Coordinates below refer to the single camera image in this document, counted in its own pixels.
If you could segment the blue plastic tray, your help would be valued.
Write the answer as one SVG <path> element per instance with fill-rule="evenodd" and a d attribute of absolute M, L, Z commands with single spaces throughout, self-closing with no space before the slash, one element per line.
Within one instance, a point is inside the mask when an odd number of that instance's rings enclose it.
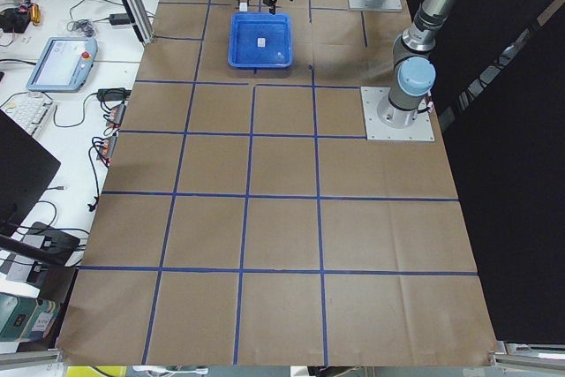
<path fill-rule="evenodd" d="M 237 12 L 231 17 L 228 63 L 239 69 L 286 69 L 293 63 L 287 13 Z"/>

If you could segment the black power adapter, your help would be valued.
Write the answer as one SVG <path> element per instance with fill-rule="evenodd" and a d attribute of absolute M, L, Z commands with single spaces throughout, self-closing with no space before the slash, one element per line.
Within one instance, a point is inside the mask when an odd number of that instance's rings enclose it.
<path fill-rule="evenodd" d="M 99 102 L 123 102 L 129 99 L 131 91 L 124 87 L 101 88 L 96 97 Z"/>
<path fill-rule="evenodd" d="M 127 13 L 110 14 L 108 21 L 112 26 L 125 26 L 132 23 Z"/>

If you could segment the teach pendant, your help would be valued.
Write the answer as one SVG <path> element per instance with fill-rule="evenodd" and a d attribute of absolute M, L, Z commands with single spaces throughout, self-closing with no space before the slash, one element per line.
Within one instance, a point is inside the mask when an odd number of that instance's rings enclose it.
<path fill-rule="evenodd" d="M 78 92 L 94 66 L 97 52 L 98 43 L 94 37 L 49 38 L 26 89 L 32 92 Z"/>

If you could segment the white keyboard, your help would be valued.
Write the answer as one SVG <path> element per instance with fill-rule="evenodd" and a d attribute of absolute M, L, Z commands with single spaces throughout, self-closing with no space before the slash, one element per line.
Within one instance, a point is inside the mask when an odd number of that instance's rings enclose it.
<path fill-rule="evenodd" d="M 51 118 L 56 104 L 41 95 L 19 95 L 9 100 L 1 110 L 33 138 L 37 139 Z"/>

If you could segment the black monitor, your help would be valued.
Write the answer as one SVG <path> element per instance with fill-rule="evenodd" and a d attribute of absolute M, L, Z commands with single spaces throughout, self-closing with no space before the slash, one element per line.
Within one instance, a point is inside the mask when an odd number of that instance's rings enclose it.
<path fill-rule="evenodd" d="M 48 188 L 61 162 L 1 112 L 1 234 L 10 237 Z"/>

